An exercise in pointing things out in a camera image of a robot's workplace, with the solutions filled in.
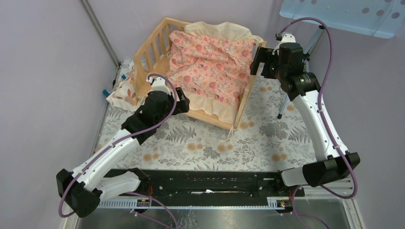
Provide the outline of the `pink patterned bed cushion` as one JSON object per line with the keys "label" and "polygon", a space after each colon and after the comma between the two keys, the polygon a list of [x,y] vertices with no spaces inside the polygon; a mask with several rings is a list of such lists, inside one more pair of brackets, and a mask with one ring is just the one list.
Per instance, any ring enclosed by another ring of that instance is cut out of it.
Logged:
{"label": "pink patterned bed cushion", "polygon": [[182,88],[190,110],[204,111],[232,124],[250,78],[253,49],[263,39],[238,24],[200,21],[171,32],[169,40],[166,76]]}

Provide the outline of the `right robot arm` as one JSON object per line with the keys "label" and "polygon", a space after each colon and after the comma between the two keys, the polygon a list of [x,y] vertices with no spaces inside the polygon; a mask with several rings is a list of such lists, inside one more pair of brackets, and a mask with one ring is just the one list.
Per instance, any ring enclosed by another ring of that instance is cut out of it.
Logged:
{"label": "right robot arm", "polygon": [[279,173],[274,190],[282,197],[293,186],[317,187],[347,178],[361,161],[358,153],[351,153],[338,137],[320,97],[318,79],[314,73],[305,71],[303,59],[301,45],[286,42],[276,49],[258,47],[250,65],[251,74],[256,74],[263,64],[261,75],[280,82],[303,118],[314,147],[316,162]]}

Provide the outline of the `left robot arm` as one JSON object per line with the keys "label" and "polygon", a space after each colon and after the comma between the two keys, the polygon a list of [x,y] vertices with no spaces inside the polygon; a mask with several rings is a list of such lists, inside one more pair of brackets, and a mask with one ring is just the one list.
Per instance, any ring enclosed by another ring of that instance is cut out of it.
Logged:
{"label": "left robot arm", "polygon": [[[189,111],[190,100],[183,90],[177,87],[175,92],[149,92],[145,103],[125,120],[105,146],[72,171],[62,169],[57,173],[57,189],[61,198],[58,213],[62,218],[71,214],[86,217],[100,202],[120,194],[146,194],[147,181],[139,178],[135,172],[127,171],[115,177],[106,177],[106,174],[125,155],[137,150],[153,136],[169,117]],[[64,204],[70,207],[72,213],[63,213]]]}

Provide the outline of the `black tripod stand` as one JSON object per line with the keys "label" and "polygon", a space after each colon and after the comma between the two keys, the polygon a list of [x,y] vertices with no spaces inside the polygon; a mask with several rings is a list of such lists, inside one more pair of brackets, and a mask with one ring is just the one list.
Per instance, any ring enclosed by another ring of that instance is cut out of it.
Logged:
{"label": "black tripod stand", "polygon": [[305,49],[295,42],[295,37],[290,33],[278,33],[279,45],[273,53],[277,56],[273,73],[281,83],[281,88],[287,93],[277,119],[281,119],[288,101],[293,101],[297,96],[305,96],[309,91],[319,91],[321,86],[313,73],[309,72],[310,51],[325,32],[320,25]]}

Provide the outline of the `floral small pillow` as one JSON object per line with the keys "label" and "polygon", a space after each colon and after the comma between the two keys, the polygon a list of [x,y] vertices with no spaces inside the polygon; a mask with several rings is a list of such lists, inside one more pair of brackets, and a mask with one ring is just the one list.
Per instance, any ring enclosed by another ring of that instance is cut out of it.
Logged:
{"label": "floral small pillow", "polygon": [[135,92],[135,79],[136,67],[133,60],[124,60],[118,70],[112,91],[107,93],[108,103],[113,107],[135,112],[140,106]]}

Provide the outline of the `floral table mat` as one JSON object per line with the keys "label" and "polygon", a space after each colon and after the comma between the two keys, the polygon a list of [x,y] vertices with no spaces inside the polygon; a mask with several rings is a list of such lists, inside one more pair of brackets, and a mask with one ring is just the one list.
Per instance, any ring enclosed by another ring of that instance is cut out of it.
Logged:
{"label": "floral table mat", "polygon": [[277,118],[285,94],[277,80],[256,77],[237,130],[179,114],[172,116],[117,168],[278,171],[315,162],[310,136],[289,103]]}

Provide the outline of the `light blue perforated panel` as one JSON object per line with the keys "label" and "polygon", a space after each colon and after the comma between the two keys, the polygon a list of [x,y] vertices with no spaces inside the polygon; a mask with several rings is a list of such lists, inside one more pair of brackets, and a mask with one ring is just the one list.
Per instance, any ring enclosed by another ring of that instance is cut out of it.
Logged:
{"label": "light blue perforated panel", "polygon": [[403,0],[285,0],[280,16],[313,17],[327,26],[367,36],[390,39],[405,21]]}

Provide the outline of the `grey diagonal pole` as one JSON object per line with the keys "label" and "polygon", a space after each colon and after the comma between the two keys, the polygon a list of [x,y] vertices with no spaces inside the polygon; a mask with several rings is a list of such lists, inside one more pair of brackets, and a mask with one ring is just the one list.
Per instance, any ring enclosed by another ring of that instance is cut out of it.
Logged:
{"label": "grey diagonal pole", "polygon": [[119,68],[121,66],[121,62],[120,62],[116,52],[114,51],[107,35],[105,34],[105,32],[102,28],[102,25],[100,24],[96,14],[94,13],[90,2],[88,0],[79,0],[79,2],[81,3],[81,5],[84,9],[84,12],[88,16],[93,28],[96,31],[96,34],[98,35],[101,43],[103,44],[106,52],[108,53],[111,61],[113,62],[113,64],[115,65],[116,68]]}

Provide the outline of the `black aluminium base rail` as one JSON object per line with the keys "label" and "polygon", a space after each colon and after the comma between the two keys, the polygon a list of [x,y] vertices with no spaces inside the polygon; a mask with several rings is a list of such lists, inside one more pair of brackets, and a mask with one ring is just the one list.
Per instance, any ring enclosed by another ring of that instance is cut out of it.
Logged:
{"label": "black aluminium base rail", "polygon": [[135,198],[139,209],[284,209],[289,197],[305,196],[286,186],[280,172],[77,168],[56,179],[59,196],[81,218],[117,196]]}

